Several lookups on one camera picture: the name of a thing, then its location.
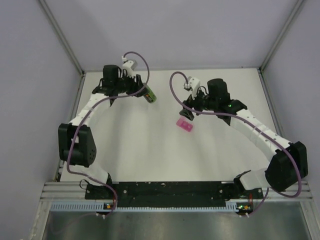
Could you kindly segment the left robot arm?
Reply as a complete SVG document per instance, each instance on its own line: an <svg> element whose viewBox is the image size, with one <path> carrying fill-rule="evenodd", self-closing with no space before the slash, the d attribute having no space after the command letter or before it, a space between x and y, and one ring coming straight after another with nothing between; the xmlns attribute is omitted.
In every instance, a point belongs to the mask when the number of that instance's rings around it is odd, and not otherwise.
<svg viewBox="0 0 320 240"><path fill-rule="evenodd" d="M67 171L97 184L97 194L105 199L113 194L114 187L107 182L109 174L96 162L94 128L117 98L140 97L145 93L141 76L134 72L136 64L127 60L121 67L105 65L86 105L69 123L58 127L59 157L66 163Z"/></svg>

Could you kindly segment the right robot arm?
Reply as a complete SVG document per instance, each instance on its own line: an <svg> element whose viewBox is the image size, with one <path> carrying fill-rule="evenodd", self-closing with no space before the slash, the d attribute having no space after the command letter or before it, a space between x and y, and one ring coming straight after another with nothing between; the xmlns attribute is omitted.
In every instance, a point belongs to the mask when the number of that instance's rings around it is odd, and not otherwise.
<svg viewBox="0 0 320 240"><path fill-rule="evenodd" d="M253 189L272 188L283 192L298 179L305 178L308 171L307 148L281 137L261 123L238 99L232 99L226 82L221 78L211 79L207 87L200 80L189 77L184 89L190 96L183 101L185 107L180 115L193 120L203 111L212 111L228 126L243 134L269 161L269 165L259 170L248 170L234 178L233 192L239 198L245 198Z"/></svg>

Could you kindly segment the green pill bottle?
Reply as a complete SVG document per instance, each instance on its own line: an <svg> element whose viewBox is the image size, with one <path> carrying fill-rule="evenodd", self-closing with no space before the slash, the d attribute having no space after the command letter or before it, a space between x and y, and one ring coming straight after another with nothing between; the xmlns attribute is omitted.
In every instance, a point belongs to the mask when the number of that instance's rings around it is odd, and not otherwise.
<svg viewBox="0 0 320 240"><path fill-rule="evenodd" d="M148 85L143 89L142 93L142 96L149 104L156 102L157 97Z"/></svg>

